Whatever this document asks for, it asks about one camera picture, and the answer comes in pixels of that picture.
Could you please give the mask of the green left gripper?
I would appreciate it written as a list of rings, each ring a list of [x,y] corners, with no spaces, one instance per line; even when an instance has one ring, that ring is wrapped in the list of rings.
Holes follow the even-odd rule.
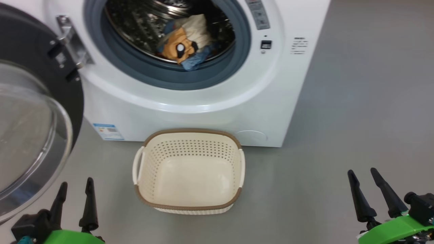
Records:
[[[56,198],[50,208],[50,225],[61,228],[63,204],[67,196],[67,182],[62,182]],[[105,242],[90,232],[99,228],[94,181],[87,179],[85,187],[86,201],[83,216],[79,221],[81,232],[72,230],[55,230],[42,244],[105,244]]]

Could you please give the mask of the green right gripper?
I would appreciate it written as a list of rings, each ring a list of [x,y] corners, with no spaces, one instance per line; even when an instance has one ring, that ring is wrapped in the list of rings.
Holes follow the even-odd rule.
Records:
[[[371,168],[375,184],[380,188],[388,207],[389,217],[394,218],[388,222],[378,225],[363,234],[358,235],[358,244],[390,244],[398,240],[415,235],[419,232],[434,229],[430,223],[428,226],[420,224],[410,215],[402,214],[408,211],[408,207],[400,199],[392,187],[385,181],[376,168]],[[363,192],[360,189],[360,182],[353,170],[348,171],[349,185],[351,189],[354,208],[359,222],[375,221],[376,211],[370,207]]]

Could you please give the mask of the black round glass washer door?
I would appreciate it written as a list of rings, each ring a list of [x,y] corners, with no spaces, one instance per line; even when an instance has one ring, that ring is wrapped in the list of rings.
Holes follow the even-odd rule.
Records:
[[[82,78],[64,41],[0,3],[0,226],[56,180],[83,114]]]

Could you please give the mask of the blue patterned clothes bundle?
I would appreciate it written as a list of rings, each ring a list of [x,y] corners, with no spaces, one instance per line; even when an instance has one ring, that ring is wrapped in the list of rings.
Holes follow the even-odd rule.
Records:
[[[175,19],[176,29],[158,53],[181,65],[185,71],[194,71],[218,51],[217,39],[212,37],[204,14]]]

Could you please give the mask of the white front-load washing machine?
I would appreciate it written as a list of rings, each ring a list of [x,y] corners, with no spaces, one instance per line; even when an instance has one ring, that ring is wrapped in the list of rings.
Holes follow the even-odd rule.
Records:
[[[56,16],[67,15],[94,64],[78,68],[84,114],[90,123],[113,124],[124,141],[144,141],[175,128],[260,131],[264,147],[281,147],[311,62],[331,0],[262,0],[270,29],[257,30],[245,0],[238,0],[251,28],[251,48],[229,79],[198,90],[170,90],[138,81],[112,65],[92,41],[84,20],[85,0],[0,0],[37,18],[57,36]],[[294,37],[309,41],[292,55]],[[272,48],[260,49],[262,40]]]

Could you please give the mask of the metal washing machine door hinge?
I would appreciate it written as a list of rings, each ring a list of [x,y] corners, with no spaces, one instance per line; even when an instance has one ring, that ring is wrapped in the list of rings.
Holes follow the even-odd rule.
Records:
[[[57,15],[56,20],[61,31],[58,40],[67,48],[77,68],[83,68],[86,65],[94,64],[89,51],[82,42],[82,39],[69,16]]]

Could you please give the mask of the printed text label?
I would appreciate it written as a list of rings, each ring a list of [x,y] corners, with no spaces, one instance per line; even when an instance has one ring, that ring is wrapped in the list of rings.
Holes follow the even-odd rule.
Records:
[[[294,37],[291,44],[292,55],[303,55],[308,49],[309,41],[305,37]]]

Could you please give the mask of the stainless steel washing machine drum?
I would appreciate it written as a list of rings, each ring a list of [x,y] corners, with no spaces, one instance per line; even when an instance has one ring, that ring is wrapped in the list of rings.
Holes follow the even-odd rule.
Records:
[[[161,54],[161,42],[169,33],[167,25],[193,15],[204,15],[211,35],[207,61],[219,58],[235,44],[232,23],[212,0],[107,0],[104,11],[130,46],[162,62],[176,62]]]

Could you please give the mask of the grey warning label sticker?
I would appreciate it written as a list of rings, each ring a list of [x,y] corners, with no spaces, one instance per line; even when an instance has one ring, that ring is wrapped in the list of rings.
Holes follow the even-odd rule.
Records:
[[[262,0],[245,0],[251,11],[257,30],[270,29],[270,22]]]

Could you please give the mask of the blue energy label sticker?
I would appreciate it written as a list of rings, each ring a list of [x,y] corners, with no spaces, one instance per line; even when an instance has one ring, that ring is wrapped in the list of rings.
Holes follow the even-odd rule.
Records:
[[[103,140],[108,141],[124,141],[124,137],[113,124],[92,124],[96,132]]]

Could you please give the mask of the cream laundry basket brown rim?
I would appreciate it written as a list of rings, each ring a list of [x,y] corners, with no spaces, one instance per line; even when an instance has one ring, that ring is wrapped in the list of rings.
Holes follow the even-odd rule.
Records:
[[[198,128],[157,131],[136,152],[132,181],[138,198],[180,215],[231,209],[245,179],[245,154],[230,133]]]

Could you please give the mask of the round white filter cover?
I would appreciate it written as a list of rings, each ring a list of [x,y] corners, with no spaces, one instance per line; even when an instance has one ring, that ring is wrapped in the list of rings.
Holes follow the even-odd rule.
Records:
[[[260,131],[246,130],[235,134],[243,146],[264,146],[267,143],[267,135]]]

